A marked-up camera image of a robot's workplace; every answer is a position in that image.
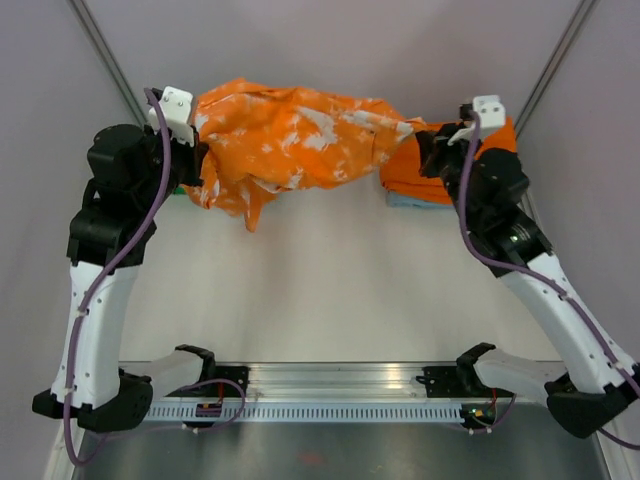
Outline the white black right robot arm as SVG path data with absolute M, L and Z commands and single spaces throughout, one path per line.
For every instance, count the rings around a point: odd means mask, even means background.
M 456 360 L 456 384 L 477 396 L 491 388 L 548 409 L 569 434 L 587 438 L 639 398 L 639 364 L 590 315 L 550 241 L 520 207 L 529 179 L 518 155 L 459 124 L 416 135 L 419 173 L 443 181 L 470 254 L 529 310 L 560 355 L 548 367 L 480 343 Z

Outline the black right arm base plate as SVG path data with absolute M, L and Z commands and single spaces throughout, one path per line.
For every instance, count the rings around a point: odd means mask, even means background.
M 424 387 L 426 395 L 434 398 L 476 398 L 489 399 L 511 398 L 512 394 L 505 390 L 488 387 L 466 386 L 459 378 L 455 366 L 431 365 L 422 368 L 415 380 Z

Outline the orange white tie-dye trousers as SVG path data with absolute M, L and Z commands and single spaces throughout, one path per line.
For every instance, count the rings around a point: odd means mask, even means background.
M 243 217 L 250 232 L 279 194 L 367 176 L 427 128 L 422 118 L 406 118 L 381 99 L 243 78 L 202 94 L 193 120 L 208 150 L 202 183 L 186 186 L 186 194 L 204 209 Z

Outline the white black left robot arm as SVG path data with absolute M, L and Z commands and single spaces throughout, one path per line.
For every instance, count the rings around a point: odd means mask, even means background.
M 74 419 L 97 434 L 136 428 L 156 398 L 183 386 L 197 397 L 217 386 L 212 352 L 179 346 L 157 361 L 157 373 L 129 373 L 119 365 L 127 304 L 156 231 L 154 204 L 179 186 L 199 186 L 208 147 L 169 130 L 163 148 L 159 129 L 119 124 L 98 132 L 87 152 L 92 177 L 70 222 L 71 305 L 65 346 L 52 386 L 34 396 L 33 412 Z

